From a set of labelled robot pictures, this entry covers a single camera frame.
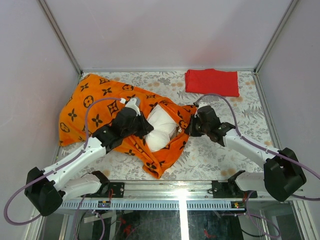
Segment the white pillow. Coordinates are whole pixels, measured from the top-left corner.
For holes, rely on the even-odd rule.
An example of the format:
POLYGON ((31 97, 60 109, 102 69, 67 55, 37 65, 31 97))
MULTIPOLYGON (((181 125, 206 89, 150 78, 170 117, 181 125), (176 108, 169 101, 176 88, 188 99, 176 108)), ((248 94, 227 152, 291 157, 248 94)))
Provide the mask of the white pillow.
POLYGON ((145 136, 145 142, 152 153, 166 147, 177 135, 177 123, 160 105, 150 112, 147 122, 153 130, 145 136))

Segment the orange patterned pillowcase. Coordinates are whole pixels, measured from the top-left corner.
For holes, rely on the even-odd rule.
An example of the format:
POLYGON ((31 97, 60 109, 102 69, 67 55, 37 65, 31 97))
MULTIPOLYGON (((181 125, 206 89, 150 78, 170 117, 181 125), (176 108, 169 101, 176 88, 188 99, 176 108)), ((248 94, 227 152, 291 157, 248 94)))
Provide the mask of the orange patterned pillowcase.
POLYGON ((124 107, 118 100, 137 97, 145 117, 160 105, 178 125, 177 135, 166 147, 151 152, 145 137, 129 136, 115 151, 139 158, 143 169, 159 179, 181 156, 189 136, 185 129, 196 112, 193 105, 177 105, 167 97, 119 81, 89 74, 76 87, 59 115, 59 146, 83 142, 86 133, 92 134, 99 127, 109 125, 124 107))

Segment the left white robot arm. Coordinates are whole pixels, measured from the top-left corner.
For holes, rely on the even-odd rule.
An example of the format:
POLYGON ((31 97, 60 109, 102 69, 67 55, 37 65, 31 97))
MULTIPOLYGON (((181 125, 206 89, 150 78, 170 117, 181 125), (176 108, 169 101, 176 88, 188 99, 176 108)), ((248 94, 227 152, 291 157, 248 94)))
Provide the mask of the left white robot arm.
POLYGON ((144 137, 153 129, 142 112, 124 107, 110 124, 99 127, 71 156, 43 170, 32 168, 27 174, 25 196, 43 217, 78 196, 96 194, 105 197, 110 186, 102 173, 91 173, 83 179, 72 177, 89 163, 119 147, 129 136, 144 137))

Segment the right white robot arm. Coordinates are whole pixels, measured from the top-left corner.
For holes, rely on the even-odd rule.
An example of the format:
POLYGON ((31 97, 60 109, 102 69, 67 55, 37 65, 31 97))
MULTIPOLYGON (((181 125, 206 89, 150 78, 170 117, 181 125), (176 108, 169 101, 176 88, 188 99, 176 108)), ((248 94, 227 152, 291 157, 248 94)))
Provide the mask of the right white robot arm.
POLYGON ((284 202, 307 182, 294 151, 287 147, 283 150, 263 147, 245 138, 233 124, 221 122, 215 110, 203 102, 197 104, 185 132, 191 137, 206 135, 212 142, 240 153, 262 168, 262 172, 240 170, 231 176, 227 189, 233 197, 256 191, 284 202))

